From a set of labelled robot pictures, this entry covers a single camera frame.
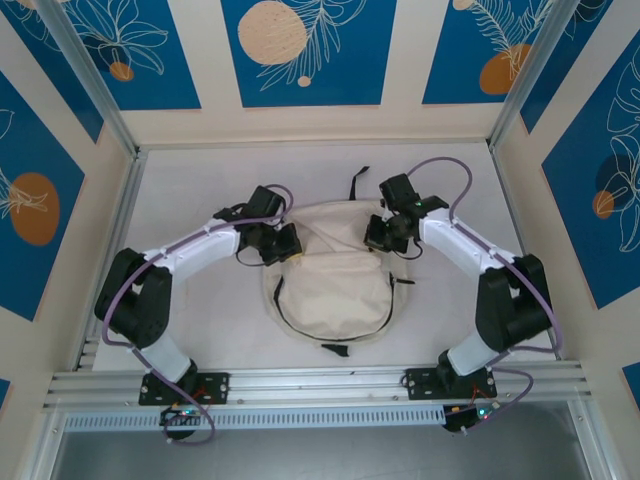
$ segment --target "metal bracket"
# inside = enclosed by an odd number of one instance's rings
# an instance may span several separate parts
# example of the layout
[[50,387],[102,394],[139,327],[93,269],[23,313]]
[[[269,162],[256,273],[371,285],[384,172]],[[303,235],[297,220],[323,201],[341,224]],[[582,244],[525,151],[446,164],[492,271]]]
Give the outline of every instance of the metal bracket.
[[438,378],[436,368],[410,368],[405,371],[403,386],[407,388],[409,400],[471,399],[477,391],[486,398],[498,396],[493,374],[484,368],[458,377],[455,383],[448,385]]
[[[193,394],[194,400],[202,405],[226,405],[229,391],[228,373],[198,373],[196,374]],[[138,404],[141,406],[170,406],[188,402],[175,391],[165,385],[154,374],[149,373],[142,378]]]

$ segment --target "backpack strap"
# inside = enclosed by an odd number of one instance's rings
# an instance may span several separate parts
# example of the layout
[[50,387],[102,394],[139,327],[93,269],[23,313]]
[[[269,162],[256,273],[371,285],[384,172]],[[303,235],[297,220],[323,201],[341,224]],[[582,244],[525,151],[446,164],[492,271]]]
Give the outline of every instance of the backpack strap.
[[[302,332],[300,330],[298,330],[297,328],[295,328],[293,325],[291,325],[287,319],[284,317],[284,313],[282,312],[282,307],[280,306],[280,292],[282,291],[282,287],[284,286],[284,277],[280,277],[280,281],[278,282],[278,285],[276,286],[275,291],[273,292],[273,303],[276,306],[276,309],[278,310],[278,313],[280,314],[280,318],[282,318],[282,321],[284,323],[286,323],[289,328],[291,330],[293,330],[294,332],[299,333],[300,335],[303,335],[307,338],[310,338],[312,340],[316,340],[319,342],[353,342],[355,340],[359,340],[365,337],[368,337],[369,335],[375,335],[376,333],[378,333],[379,331],[381,331],[382,329],[384,329],[389,322],[391,321],[391,317],[393,316],[393,302],[394,302],[394,298],[395,298],[395,285],[396,285],[396,278],[392,275],[389,274],[389,286],[391,287],[391,305],[389,307],[389,316],[387,317],[387,319],[385,320],[384,324],[382,324],[382,326],[376,330],[375,332],[369,333],[367,335],[361,335],[359,337],[353,337],[353,338],[341,338],[341,339],[330,339],[330,338],[318,338],[318,337],[314,337],[313,335],[309,335],[308,333]],[[348,346],[347,345],[338,345],[338,344],[334,344],[334,343],[324,343],[321,344],[322,348],[326,348],[327,350],[332,351],[333,353],[335,353],[336,355],[339,355],[341,357],[348,357],[349,356],[349,351],[348,351]]]
[[322,348],[326,348],[330,352],[335,353],[339,357],[347,358],[349,356],[349,347],[346,345],[333,345],[329,343],[324,343],[320,345]]
[[353,201],[356,199],[356,180],[360,175],[367,172],[369,170],[368,166],[364,166],[360,169],[358,173],[356,173],[351,179],[351,190],[349,191],[349,201]]

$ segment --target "orange circle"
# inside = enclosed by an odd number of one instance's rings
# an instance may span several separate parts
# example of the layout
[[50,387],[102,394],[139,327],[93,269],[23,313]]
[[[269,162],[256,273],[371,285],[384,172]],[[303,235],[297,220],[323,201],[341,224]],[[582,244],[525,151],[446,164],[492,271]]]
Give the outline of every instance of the orange circle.
[[302,88],[308,87],[309,85],[311,85],[311,79],[306,75],[303,75],[298,79],[298,85]]
[[281,65],[307,46],[307,29],[289,5],[265,0],[256,3],[238,23],[238,39],[247,56],[261,65]]
[[598,218],[607,219],[613,213],[614,203],[613,195],[606,190],[601,190],[593,198],[593,211]]
[[133,69],[126,63],[113,62],[109,66],[109,72],[113,75],[113,78],[121,82],[130,82],[133,80]]
[[[36,202],[40,208],[25,202],[43,195],[46,197]],[[11,223],[20,238],[38,247],[53,240],[60,221],[60,200],[51,180],[39,173],[23,173],[11,185],[9,198],[16,203],[10,212]]]
[[[508,52],[500,52],[489,60],[480,73],[480,88],[487,95],[504,95],[509,93],[517,73],[529,55],[531,45],[514,45]],[[515,59],[515,74],[511,69],[511,58]]]

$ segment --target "cream wall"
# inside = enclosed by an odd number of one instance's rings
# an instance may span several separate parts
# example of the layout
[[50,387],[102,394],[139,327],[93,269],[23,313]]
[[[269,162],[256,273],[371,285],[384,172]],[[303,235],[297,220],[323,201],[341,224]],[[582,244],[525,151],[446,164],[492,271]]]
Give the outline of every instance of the cream wall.
[[640,290],[596,309],[541,164],[638,31],[638,18],[637,0],[614,0],[532,134],[518,119],[497,151],[525,246],[545,264],[567,356],[581,360],[629,478],[639,478],[640,412],[621,368],[640,361]]
[[486,138],[501,103],[422,106],[449,2],[398,0],[381,106],[245,110],[220,0],[169,0],[202,110],[135,111],[123,116],[143,145]]
[[0,378],[12,384],[0,419],[0,478],[11,479],[52,372],[76,354],[129,160],[106,127],[93,143],[1,14],[0,70],[85,174],[35,321],[0,308]]

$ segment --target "backpack pocket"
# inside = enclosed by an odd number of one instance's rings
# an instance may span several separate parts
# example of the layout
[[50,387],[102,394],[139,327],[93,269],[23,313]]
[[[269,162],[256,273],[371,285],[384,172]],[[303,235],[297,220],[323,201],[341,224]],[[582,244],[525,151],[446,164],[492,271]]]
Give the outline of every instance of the backpack pocket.
[[297,333],[321,342],[353,342],[388,324],[394,286],[375,254],[318,253],[283,265],[273,301]]

